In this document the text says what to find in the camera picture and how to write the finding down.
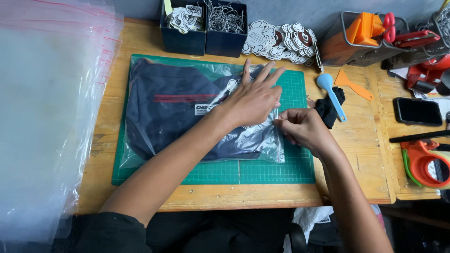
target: cutting mat grid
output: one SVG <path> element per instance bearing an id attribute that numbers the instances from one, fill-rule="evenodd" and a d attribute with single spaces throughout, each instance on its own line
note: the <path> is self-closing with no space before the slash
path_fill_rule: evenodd
<path id="1" fill-rule="evenodd" d="M 192 62 L 201 64 L 216 64 L 195 60 L 180 60 L 167 57 L 133 55 L 147 57 L 153 60 Z M 288 108 L 306 108 L 306 92 L 303 72 L 286 70 L 278 79 L 277 85 L 283 88 L 279 111 Z M 121 126 L 119 143 L 116 152 L 116 162 L 112 177 L 113 185 L 123 183 L 138 168 L 119 168 L 120 157 L 123 150 L 124 126 Z M 314 163 L 311 152 L 304 148 L 284 142 L 284 163 L 268 162 L 263 160 L 234 160 L 215 163 L 200 163 L 188 174 L 182 184 L 306 184 L 315 183 Z"/>

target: dark blue box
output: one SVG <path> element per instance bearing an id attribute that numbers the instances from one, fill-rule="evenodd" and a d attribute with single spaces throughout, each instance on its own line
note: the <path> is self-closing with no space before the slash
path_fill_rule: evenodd
<path id="1" fill-rule="evenodd" d="M 213 6 L 228 5 L 230 2 L 212 0 Z M 219 32 L 208 30 L 209 22 L 206 18 L 206 54 L 239 57 L 241 56 L 242 48 L 244 47 L 245 40 L 247 39 L 247 5 L 239 3 L 231 3 L 230 6 L 237 10 L 238 13 L 244 11 L 244 31 L 242 33 L 233 32 Z"/>
<path id="2" fill-rule="evenodd" d="M 173 8 L 185 7 L 186 5 L 197 5 L 196 0 L 171 0 Z M 206 20 L 206 6 L 203 1 L 199 1 L 203 7 L 203 22 Z M 166 52 L 177 54 L 205 55 L 206 31 L 189 31 L 185 34 L 175 28 L 167 27 L 164 0 L 162 0 L 160 28 L 162 41 Z"/>

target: metal ball chain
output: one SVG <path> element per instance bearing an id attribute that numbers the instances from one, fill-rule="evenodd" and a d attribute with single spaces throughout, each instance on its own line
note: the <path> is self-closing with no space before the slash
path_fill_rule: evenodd
<path id="1" fill-rule="evenodd" d="M 228 5 L 219 4 L 219 6 L 214 7 L 212 6 L 211 0 L 203 0 L 203 2 L 205 3 L 208 9 L 209 30 L 221 32 L 245 33 L 244 11 L 242 11 L 241 14 L 239 15 L 237 10 L 233 9 L 229 4 Z"/>

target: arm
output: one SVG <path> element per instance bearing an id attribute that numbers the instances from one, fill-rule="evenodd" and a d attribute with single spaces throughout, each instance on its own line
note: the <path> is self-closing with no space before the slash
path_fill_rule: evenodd
<path id="1" fill-rule="evenodd" d="M 274 66 L 273 61 L 267 64 L 250 82 L 250 60 L 247 60 L 243 81 L 232 95 L 131 175 L 111 195 L 100 212 L 126 214 L 147 226 L 194 166 L 225 135 L 239 126 L 264 122 L 269 112 L 280 106 L 281 87 L 271 87 L 285 68 L 269 74 Z"/>
<path id="2" fill-rule="evenodd" d="M 288 109 L 274 121 L 292 144 L 307 147 L 323 164 L 341 238 L 350 252 L 393 252 L 353 169 L 314 109 Z"/>

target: black phone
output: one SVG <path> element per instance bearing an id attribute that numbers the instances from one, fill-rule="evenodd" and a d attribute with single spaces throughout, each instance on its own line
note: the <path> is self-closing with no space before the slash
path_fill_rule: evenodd
<path id="1" fill-rule="evenodd" d="M 395 98 L 394 112 L 395 118 L 399 123 L 434 127 L 442 126 L 439 105 L 433 101 Z"/>

